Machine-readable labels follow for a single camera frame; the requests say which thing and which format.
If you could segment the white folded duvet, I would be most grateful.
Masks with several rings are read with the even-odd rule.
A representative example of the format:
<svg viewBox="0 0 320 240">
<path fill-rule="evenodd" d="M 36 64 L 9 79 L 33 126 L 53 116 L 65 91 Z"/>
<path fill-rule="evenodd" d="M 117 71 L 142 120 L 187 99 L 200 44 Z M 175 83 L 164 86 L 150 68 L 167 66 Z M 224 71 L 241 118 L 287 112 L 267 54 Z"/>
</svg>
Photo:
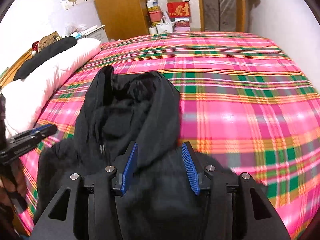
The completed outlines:
<svg viewBox="0 0 320 240">
<path fill-rule="evenodd" d="M 10 138 L 33 128 L 52 94 L 100 51 L 101 41 L 80 39 L 75 46 L 47 60 L 25 79 L 7 84 L 2 89 L 5 136 Z"/>
</svg>

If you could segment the wooden wardrobe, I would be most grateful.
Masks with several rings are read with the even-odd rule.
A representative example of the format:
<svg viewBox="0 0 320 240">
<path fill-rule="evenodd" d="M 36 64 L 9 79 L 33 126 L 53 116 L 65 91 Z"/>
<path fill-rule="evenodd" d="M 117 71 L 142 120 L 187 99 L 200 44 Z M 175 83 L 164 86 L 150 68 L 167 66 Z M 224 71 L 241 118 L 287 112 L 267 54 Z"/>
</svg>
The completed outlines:
<svg viewBox="0 0 320 240">
<path fill-rule="evenodd" d="M 111 40 L 148 35 L 146 0 L 94 0 L 100 22 Z"/>
</svg>

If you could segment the white shopping bag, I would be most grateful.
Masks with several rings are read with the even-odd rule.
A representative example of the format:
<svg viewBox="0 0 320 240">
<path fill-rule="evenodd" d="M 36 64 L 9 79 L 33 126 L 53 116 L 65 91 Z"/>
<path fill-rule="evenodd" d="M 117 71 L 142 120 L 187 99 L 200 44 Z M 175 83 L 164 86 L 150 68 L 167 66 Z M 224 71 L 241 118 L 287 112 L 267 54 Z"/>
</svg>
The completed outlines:
<svg viewBox="0 0 320 240">
<path fill-rule="evenodd" d="M 166 22 L 165 18 L 162 18 L 161 21 L 157 24 L 157 33 L 164 34 L 164 33 L 173 33 L 174 32 L 174 23 L 173 22 Z"/>
</svg>

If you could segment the black puffer jacket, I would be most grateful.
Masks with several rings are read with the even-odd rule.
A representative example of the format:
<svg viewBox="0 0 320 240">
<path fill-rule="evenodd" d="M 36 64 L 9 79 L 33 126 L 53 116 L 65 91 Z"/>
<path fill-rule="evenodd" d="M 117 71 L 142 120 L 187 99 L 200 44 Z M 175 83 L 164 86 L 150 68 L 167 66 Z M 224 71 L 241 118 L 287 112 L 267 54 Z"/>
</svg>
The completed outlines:
<svg viewBox="0 0 320 240">
<path fill-rule="evenodd" d="M 248 239 L 239 176 L 200 153 L 210 188 L 196 196 L 182 160 L 180 93 L 159 72 L 93 79 L 73 137 L 42 151 L 32 239 Z M 138 144 L 137 169 L 114 194 L 116 157 Z"/>
</svg>

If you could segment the pink plastic bin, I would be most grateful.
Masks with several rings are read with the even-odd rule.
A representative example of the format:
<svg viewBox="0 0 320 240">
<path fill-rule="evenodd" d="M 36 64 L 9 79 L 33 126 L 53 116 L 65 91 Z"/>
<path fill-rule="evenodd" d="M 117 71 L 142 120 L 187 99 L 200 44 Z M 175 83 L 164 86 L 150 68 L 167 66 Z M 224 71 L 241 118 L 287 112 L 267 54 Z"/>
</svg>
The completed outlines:
<svg viewBox="0 0 320 240">
<path fill-rule="evenodd" d="M 160 22 L 163 17 L 163 12 L 161 10 L 149 12 L 149 17 L 152 23 Z"/>
</svg>

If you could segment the red gift box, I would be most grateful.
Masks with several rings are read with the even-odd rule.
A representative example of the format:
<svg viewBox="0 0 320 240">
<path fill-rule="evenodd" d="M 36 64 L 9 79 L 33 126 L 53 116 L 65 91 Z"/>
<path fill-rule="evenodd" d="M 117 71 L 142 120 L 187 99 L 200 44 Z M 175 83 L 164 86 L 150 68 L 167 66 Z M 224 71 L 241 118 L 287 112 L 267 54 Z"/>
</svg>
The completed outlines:
<svg viewBox="0 0 320 240">
<path fill-rule="evenodd" d="M 190 5 L 188 1 L 168 3 L 167 9 L 170 18 L 190 17 Z"/>
</svg>

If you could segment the wooden door frame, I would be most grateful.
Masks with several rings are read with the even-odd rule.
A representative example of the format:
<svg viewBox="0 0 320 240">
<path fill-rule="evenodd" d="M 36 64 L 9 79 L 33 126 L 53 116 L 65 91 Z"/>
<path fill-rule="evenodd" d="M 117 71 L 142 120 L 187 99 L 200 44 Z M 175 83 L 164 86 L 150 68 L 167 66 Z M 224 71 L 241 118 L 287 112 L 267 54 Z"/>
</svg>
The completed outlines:
<svg viewBox="0 0 320 240">
<path fill-rule="evenodd" d="M 246 0 L 199 0 L 201 31 L 246 31 Z"/>
</svg>

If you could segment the pink plaid bed sheet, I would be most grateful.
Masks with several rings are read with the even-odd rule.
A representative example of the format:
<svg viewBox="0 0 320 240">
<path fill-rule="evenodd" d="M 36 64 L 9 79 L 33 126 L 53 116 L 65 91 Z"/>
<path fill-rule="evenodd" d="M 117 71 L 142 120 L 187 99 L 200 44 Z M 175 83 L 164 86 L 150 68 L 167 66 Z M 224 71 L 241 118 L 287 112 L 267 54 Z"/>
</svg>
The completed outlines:
<svg viewBox="0 0 320 240">
<path fill-rule="evenodd" d="M 37 124 L 56 135 L 22 157 L 33 229 L 43 149 L 74 133 L 85 93 L 100 68 L 118 74 L 158 71 L 181 93 L 181 140 L 268 187 L 292 239 L 319 209 L 319 91 L 271 40 L 247 33 L 146 35 L 103 44 L 48 101 Z"/>
</svg>

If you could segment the teddy bear with santa hat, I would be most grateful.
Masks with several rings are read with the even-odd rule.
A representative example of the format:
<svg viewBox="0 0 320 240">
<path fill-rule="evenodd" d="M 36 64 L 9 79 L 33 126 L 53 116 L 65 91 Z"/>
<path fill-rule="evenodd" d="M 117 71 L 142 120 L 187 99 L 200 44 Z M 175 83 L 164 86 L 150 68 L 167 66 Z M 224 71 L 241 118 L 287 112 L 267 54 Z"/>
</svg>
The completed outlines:
<svg viewBox="0 0 320 240">
<path fill-rule="evenodd" d="M 34 56 L 35 54 L 39 53 L 42 49 L 46 48 L 47 46 L 55 43 L 60 39 L 61 36 L 56 31 L 51 33 L 50 35 L 44 36 L 39 41 L 33 43 L 31 54 Z"/>
</svg>

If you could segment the white nightstand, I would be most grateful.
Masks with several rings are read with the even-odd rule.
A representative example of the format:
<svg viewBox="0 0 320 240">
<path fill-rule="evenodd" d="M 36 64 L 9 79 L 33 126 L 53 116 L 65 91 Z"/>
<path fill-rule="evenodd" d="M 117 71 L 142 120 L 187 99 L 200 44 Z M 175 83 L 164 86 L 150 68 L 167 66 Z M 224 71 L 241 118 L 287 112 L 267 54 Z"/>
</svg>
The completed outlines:
<svg viewBox="0 0 320 240">
<path fill-rule="evenodd" d="M 108 37 L 106 35 L 105 26 L 93 26 L 83 32 L 81 32 L 76 39 L 82 39 L 82 38 L 95 38 L 99 40 L 101 43 L 107 43 L 109 42 Z"/>
</svg>

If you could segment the wooden headboard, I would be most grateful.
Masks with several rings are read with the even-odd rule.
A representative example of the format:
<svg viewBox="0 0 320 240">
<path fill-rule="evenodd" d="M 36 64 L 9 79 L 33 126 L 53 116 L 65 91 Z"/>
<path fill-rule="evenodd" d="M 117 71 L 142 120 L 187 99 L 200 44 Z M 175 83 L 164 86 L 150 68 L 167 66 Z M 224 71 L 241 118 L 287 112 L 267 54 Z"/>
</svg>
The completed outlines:
<svg viewBox="0 0 320 240">
<path fill-rule="evenodd" d="M 13 78 L 14 78 L 16 72 L 20 69 L 21 65 L 25 61 L 27 61 L 28 59 L 31 59 L 33 57 L 31 52 L 32 52 L 32 49 L 30 48 L 10 68 L 7 68 L 1 74 L 1 79 L 0 79 L 1 87 L 5 87 L 7 84 L 9 84 L 13 81 Z"/>
</svg>

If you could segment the black pillow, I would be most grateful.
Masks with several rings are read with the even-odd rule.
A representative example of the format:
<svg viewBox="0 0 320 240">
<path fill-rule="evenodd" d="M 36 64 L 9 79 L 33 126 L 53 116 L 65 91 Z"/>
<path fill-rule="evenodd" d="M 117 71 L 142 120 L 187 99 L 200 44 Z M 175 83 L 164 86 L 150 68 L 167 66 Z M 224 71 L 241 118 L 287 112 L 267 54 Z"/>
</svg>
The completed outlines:
<svg viewBox="0 0 320 240">
<path fill-rule="evenodd" d="M 72 48 L 77 44 L 77 39 L 70 36 L 62 38 L 55 43 L 43 48 L 39 53 L 33 56 L 31 59 L 25 61 L 20 69 L 16 72 L 13 80 L 25 79 L 31 72 L 33 72 L 37 67 L 56 56 L 57 54 Z"/>
</svg>

